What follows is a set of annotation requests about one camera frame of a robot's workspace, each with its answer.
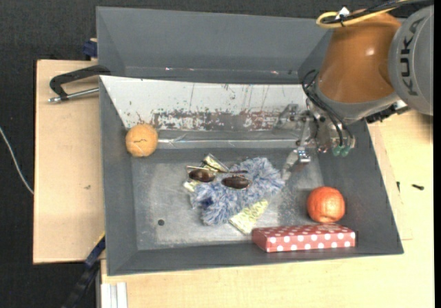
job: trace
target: wire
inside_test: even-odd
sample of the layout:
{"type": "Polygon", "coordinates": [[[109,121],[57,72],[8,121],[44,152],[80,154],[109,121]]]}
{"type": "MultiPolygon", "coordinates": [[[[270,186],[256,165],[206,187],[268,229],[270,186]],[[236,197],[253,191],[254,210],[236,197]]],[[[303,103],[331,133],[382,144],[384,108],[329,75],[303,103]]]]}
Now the wire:
{"type": "Polygon", "coordinates": [[[309,91],[309,88],[314,84],[316,77],[318,76],[318,72],[314,74],[314,77],[312,78],[311,82],[306,84],[305,81],[307,80],[307,77],[312,74],[313,72],[316,72],[315,70],[311,70],[308,73],[306,73],[303,82],[302,82],[302,88],[305,94],[308,96],[308,98],[314,103],[316,106],[324,110],[326,113],[328,113],[329,119],[331,119],[331,122],[336,127],[338,137],[340,139],[340,146],[343,146],[343,135],[342,130],[340,126],[338,125],[338,122],[342,125],[342,128],[346,130],[346,132],[349,135],[349,138],[351,138],[351,143],[354,141],[353,134],[351,130],[347,127],[346,123],[343,121],[343,118],[341,118],[331,107],[329,107],[325,102],[323,102],[317,94],[309,91]]]}
{"type": "Polygon", "coordinates": [[[17,169],[17,172],[19,173],[19,176],[20,176],[21,180],[23,181],[23,184],[24,184],[25,187],[28,189],[28,191],[33,195],[33,194],[34,194],[34,191],[33,191],[32,188],[29,186],[29,183],[26,181],[26,179],[25,179],[23,173],[21,172],[20,167],[19,167],[19,164],[18,164],[18,162],[17,162],[17,158],[15,157],[14,151],[12,150],[11,144],[9,143],[8,138],[6,138],[6,135],[5,135],[5,133],[3,132],[3,129],[1,129],[1,127],[0,127],[0,134],[1,134],[1,136],[3,137],[3,139],[4,139],[5,143],[6,143],[6,146],[7,146],[8,149],[9,149],[9,153],[11,154],[12,160],[14,161],[15,168],[17,169]]]}
{"type": "Polygon", "coordinates": [[[344,17],[339,16],[338,12],[326,12],[317,18],[316,24],[324,29],[341,28],[342,26],[360,23],[361,21],[389,12],[400,6],[420,3],[422,1],[428,0],[391,0],[366,10],[361,10],[355,13],[352,12],[344,17]]]}

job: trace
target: small orange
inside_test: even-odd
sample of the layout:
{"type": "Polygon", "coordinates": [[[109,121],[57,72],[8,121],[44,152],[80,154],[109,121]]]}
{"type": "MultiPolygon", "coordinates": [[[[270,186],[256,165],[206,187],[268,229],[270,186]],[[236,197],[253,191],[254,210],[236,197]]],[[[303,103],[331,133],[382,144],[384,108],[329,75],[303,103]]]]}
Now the small orange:
{"type": "Polygon", "coordinates": [[[153,154],[158,146],[158,132],[150,124],[138,124],[125,135],[127,151],[134,157],[153,154]]]}
{"type": "Polygon", "coordinates": [[[332,187],[318,187],[308,195],[309,216],[318,223],[334,223],[345,215],[345,199],[332,187]]]}

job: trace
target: metal clamp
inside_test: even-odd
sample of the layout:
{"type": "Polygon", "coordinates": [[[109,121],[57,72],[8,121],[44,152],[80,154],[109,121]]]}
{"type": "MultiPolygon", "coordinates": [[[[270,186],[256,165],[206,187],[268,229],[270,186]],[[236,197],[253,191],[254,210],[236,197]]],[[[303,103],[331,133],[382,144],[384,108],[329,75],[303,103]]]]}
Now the metal clamp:
{"type": "Polygon", "coordinates": [[[52,97],[49,99],[49,102],[61,102],[61,101],[67,101],[70,99],[73,99],[74,97],[80,97],[87,94],[92,94],[95,92],[98,92],[98,88],[84,90],[80,92],[75,92],[73,94],[68,94],[64,89],[61,87],[63,84],[71,83],[73,81],[81,80],[88,78],[90,76],[94,75],[110,75],[110,71],[102,66],[102,65],[94,65],[92,67],[88,67],[85,69],[75,70],[74,72],[69,72],[61,75],[54,76],[49,86],[50,88],[58,95],[58,97],[52,97]]]}

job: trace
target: blue cloth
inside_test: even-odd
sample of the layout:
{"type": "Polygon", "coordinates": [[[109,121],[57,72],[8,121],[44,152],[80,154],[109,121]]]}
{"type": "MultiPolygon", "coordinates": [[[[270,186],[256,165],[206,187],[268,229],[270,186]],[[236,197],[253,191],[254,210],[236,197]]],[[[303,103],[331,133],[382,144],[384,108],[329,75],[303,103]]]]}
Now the blue cloth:
{"type": "Polygon", "coordinates": [[[230,171],[238,170],[248,171],[244,176],[252,184],[247,189],[225,187],[221,181],[231,174],[219,173],[213,182],[197,185],[190,194],[192,207],[202,209],[202,221],[206,225],[226,223],[245,207],[262,199],[269,200],[285,185],[280,172],[267,158],[249,159],[230,168],[230,171]]]}

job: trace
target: polka dot pattern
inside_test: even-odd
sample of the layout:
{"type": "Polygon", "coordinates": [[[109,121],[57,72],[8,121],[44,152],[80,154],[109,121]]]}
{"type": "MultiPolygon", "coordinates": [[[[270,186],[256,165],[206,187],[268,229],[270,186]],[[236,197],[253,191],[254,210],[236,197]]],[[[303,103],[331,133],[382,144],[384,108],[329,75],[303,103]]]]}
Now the polka dot pattern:
{"type": "Polygon", "coordinates": [[[266,252],[354,247],[356,233],[337,224],[256,228],[252,240],[266,252]]]}

